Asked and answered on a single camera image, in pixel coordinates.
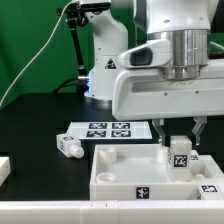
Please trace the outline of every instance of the white robot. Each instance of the white robot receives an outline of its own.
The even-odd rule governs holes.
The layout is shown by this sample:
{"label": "white robot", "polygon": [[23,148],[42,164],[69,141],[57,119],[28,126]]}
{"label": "white robot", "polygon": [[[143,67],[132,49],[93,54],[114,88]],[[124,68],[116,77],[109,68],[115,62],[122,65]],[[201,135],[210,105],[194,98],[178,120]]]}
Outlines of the white robot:
{"label": "white robot", "polygon": [[117,120],[195,117],[199,144],[207,116],[223,115],[223,60],[209,61],[209,32],[219,0],[80,1],[134,7],[134,21],[146,44],[127,49],[127,30],[104,11],[88,13],[93,25],[95,66],[89,73],[88,102],[108,106]]}

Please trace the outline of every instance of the white block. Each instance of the white block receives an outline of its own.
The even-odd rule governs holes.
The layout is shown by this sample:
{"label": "white block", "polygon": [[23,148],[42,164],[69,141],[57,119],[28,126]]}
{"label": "white block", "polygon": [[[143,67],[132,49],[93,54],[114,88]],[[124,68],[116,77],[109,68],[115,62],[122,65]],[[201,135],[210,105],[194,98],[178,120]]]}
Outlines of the white block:
{"label": "white block", "polygon": [[84,150],[81,147],[81,141],[69,134],[57,135],[57,148],[68,158],[82,158]]}
{"label": "white block", "polygon": [[0,186],[10,174],[9,157],[0,157]]}
{"label": "white block", "polygon": [[212,178],[196,179],[201,200],[224,200],[217,182]]}
{"label": "white block", "polygon": [[189,182],[192,142],[187,136],[172,136],[168,149],[167,177],[171,181]]}

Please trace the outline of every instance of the white platform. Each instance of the white platform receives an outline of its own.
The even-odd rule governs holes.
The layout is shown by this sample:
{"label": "white platform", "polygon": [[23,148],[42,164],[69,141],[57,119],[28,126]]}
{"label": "white platform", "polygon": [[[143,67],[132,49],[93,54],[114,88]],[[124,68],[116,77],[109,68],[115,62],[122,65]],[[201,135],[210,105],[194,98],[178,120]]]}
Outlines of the white platform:
{"label": "white platform", "polygon": [[[166,163],[158,162],[160,149],[158,144],[97,145],[90,181],[91,200],[224,199],[224,175],[211,156],[199,156],[192,151],[192,180],[172,182],[167,178]],[[112,153],[116,161],[110,163]]]}
{"label": "white platform", "polygon": [[152,139],[148,122],[72,122],[67,134],[80,139]]}

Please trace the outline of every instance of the green wall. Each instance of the green wall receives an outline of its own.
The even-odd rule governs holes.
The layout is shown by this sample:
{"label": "green wall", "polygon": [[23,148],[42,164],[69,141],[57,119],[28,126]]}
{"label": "green wall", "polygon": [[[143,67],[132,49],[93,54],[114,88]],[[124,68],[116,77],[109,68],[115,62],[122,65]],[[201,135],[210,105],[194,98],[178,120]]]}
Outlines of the green wall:
{"label": "green wall", "polygon": [[[39,51],[49,38],[57,20],[56,9],[69,0],[7,0],[0,7],[0,98],[16,75]],[[131,9],[113,9],[115,19],[129,30],[129,47],[135,46],[135,28]],[[78,30],[85,65],[93,66],[93,40],[91,26]],[[213,35],[224,44],[222,34]],[[138,43],[146,36],[138,31]],[[6,98],[4,105],[25,93],[52,92],[64,80],[77,76],[77,62],[70,31],[62,20],[52,42],[41,56],[19,79]],[[75,91],[74,88],[63,91]]]}

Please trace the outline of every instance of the black table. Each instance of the black table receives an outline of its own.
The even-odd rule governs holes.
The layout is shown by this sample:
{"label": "black table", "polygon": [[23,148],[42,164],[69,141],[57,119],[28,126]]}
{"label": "black table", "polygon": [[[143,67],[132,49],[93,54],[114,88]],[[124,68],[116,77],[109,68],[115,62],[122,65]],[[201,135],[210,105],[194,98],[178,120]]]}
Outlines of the black table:
{"label": "black table", "polygon": [[[12,172],[0,187],[1,201],[88,200],[89,178],[96,144],[157,143],[153,140],[83,141],[85,156],[66,158],[56,147],[56,135],[70,122],[114,121],[110,109],[85,104],[76,94],[27,94],[0,112],[0,156],[9,156]],[[192,119],[166,121],[168,134],[191,131]],[[200,154],[211,154],[224,168],[224,118],[212,117],[201,135]]]}

